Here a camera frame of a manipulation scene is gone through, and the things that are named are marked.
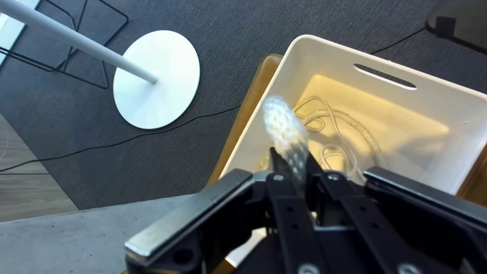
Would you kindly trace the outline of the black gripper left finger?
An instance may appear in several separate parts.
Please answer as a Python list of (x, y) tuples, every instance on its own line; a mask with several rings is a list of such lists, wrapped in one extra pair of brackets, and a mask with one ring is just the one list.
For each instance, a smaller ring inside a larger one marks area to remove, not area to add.
[(270, 149), (273, 173), (267, 187), (286, 274), (324, 274), (321, 251), (311, 214), (298, 194), (291, 168), (274, 147)]

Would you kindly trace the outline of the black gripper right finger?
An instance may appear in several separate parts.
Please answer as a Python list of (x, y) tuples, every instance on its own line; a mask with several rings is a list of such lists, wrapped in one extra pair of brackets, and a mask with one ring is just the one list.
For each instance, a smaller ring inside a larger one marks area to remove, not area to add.
[(335, 267), (359, 266), (370, 274), (449, 274), (451, 266), (414, 249), (378, 203), (341, 171), (323, 170), (306, 159), (306, 205), (320, 226), (338, 226), (330, 249)]

